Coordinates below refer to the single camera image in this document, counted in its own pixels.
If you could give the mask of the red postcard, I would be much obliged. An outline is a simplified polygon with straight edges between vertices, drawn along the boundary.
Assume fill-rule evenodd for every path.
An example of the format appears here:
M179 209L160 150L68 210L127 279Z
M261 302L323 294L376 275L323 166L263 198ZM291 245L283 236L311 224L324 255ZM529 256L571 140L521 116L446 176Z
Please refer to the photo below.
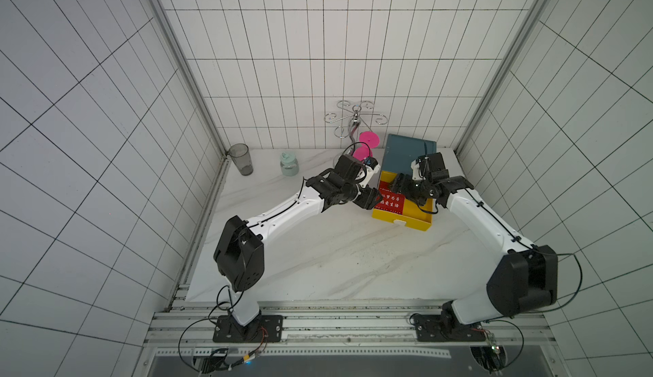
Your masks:
M396 215L402 215L406 198L397 193L389 191L387 188L380 188L379 195L382 199L374 207L375 210L382 210Z

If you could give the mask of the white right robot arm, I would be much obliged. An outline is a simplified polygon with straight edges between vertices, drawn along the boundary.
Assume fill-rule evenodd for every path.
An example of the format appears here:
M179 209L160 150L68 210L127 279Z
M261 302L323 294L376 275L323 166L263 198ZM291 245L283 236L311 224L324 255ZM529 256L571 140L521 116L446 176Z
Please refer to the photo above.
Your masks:
M450 176L440 153L419 157L411 168L411 174L398 174L389 190L418 207L433 200L449 210L476 235L496 264L478 290L442 307L447 327L513 317L556 302L558 256L549 246L533 245L497 215L465 177Z

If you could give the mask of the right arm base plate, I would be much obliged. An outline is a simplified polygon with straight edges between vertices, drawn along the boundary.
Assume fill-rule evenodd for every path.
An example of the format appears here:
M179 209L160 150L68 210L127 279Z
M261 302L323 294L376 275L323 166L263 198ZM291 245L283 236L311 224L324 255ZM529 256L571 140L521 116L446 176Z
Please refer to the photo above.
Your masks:
M482 342L486 334L474 325L461 325L450 314L424 315L414 313L409 323L420 342Z

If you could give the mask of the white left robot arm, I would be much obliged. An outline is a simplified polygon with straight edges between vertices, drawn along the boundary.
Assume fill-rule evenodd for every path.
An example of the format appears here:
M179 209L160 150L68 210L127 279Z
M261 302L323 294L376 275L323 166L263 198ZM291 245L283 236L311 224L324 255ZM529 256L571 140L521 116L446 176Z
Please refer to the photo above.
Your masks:
M263 277L265 247L333 206L353 203L372 210L382 196L368 183L379 171L379 162L373 157L359 160L343 154L335 167L304 179L299 191L277 207L247 220L235 215L226 222L214 260L230 291L244 297L228 310L234 324L248 328L258 322L260 308L248 290Z

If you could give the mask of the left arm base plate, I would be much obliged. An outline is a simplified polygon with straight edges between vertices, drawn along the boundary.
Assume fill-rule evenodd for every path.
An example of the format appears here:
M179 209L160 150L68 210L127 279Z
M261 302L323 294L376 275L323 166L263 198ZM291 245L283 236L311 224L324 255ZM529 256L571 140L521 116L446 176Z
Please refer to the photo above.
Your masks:
M276 343L282 339L284 317L259 314L247 326L236 322L233 316L220 316L214 329L214 343Z

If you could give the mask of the yellow top drawer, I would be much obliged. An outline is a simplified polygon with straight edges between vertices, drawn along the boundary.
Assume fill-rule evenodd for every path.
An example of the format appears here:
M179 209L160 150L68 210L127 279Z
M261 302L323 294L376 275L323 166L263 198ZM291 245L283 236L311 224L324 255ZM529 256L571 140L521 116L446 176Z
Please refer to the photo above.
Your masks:
M394 181L396 176L397 174L395 173L382 171L379 179L379 189L387 188L389 190L389 184ZM372 217L376 220L382 220L383 222L389 222L414 230L426 232L432 226L433 215L427 214L423 211L431 211L433 207L433 201L428 201L426 205L420 209L416 203L406 199L402 215L396 215L386 211L373 209Z

